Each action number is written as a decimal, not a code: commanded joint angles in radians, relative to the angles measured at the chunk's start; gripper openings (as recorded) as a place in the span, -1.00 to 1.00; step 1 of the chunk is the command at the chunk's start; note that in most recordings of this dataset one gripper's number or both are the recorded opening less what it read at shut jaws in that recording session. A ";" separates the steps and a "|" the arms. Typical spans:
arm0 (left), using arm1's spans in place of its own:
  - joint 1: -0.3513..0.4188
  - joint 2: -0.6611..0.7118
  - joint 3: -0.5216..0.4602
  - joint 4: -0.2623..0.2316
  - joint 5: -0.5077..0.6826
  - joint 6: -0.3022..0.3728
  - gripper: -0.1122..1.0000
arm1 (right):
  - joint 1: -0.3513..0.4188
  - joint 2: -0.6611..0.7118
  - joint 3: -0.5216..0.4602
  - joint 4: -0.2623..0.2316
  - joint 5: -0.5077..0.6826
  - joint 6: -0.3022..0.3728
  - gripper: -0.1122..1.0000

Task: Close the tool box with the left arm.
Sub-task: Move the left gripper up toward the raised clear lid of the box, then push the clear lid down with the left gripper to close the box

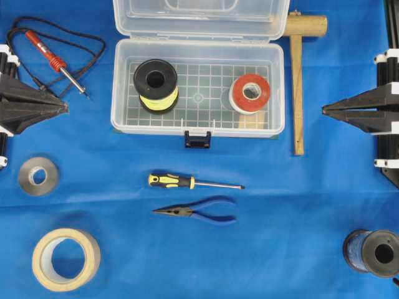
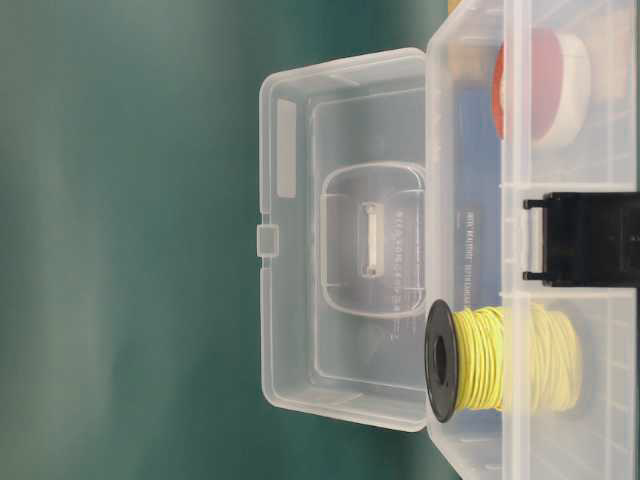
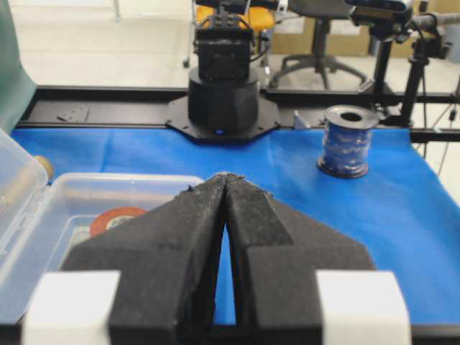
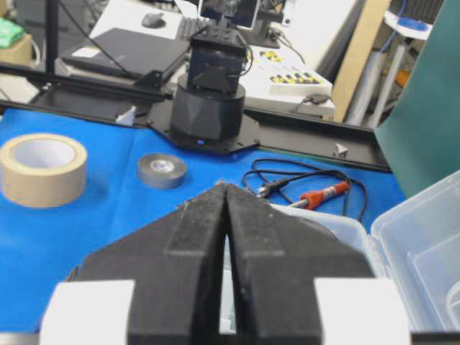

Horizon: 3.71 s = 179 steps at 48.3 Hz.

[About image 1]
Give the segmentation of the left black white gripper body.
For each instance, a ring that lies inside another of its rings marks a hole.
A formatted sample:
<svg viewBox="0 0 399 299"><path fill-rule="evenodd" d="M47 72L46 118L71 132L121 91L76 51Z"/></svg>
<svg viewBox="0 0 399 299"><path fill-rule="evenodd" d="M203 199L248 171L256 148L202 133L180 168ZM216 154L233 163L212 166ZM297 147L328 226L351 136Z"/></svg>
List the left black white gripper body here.
<svg viewBox="0 0 399 299"><path fill-rule="evenodd" d="M17 68L20 66L19 58L13 55L10 47L6 44L1 44L1 75L16 76ZM7 139L14 135L1 125L1 169L7 166L6 146Z"/></svg>

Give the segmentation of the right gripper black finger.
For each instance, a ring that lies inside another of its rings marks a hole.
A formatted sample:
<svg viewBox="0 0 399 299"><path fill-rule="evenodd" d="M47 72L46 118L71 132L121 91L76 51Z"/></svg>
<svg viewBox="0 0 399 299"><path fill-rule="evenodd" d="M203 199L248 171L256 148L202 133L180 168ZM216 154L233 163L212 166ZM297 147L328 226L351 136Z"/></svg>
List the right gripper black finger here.
<svg viewBox="0 0 399 299"><path fill-rule="evenodd" d="M398 112L377 110L322 110L324 115L372 135L398 134Z"/></svg>
<svg viewBox="0 0 399 299"><path fill-rule="evenodd" d="M325 105L322 111L388 108L398 105L398 83L388 83L354 97Z"/></svg>

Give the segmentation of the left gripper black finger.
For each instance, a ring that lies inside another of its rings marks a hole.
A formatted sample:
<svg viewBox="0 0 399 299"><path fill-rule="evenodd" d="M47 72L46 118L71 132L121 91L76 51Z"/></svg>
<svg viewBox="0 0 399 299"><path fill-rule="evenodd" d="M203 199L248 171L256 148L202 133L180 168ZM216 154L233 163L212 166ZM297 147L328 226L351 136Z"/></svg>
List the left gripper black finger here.
<svg viewBox="0 0 399 299"><path fill-rule="evenodd" d="M44 90L36 90L12 77L1 77L1 98L21 103L53 105L68 109L57 96Z"/></svg>
<svg viewBox="0 0 399 299"><path fill-rule="evenodd" d="M1 107L1 133L21 134L26 128L40 121L67 113L67 107L39 108Z"/></svg>

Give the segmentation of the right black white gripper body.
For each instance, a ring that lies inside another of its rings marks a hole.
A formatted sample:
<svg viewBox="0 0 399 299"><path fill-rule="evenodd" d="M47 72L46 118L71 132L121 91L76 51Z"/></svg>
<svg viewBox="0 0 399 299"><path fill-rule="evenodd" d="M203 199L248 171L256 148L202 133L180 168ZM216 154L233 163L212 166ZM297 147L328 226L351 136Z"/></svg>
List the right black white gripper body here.
<svg viewBox="0 0 399 299"><path fill-rule="evenodd" d="M381 110L390 112L392 120L388 120L388 131L377 135L376 167L398 169L398 49L388 49L384 54L374 58L377 66L377 86L388 85L389 95L393 103Z"/></svg>

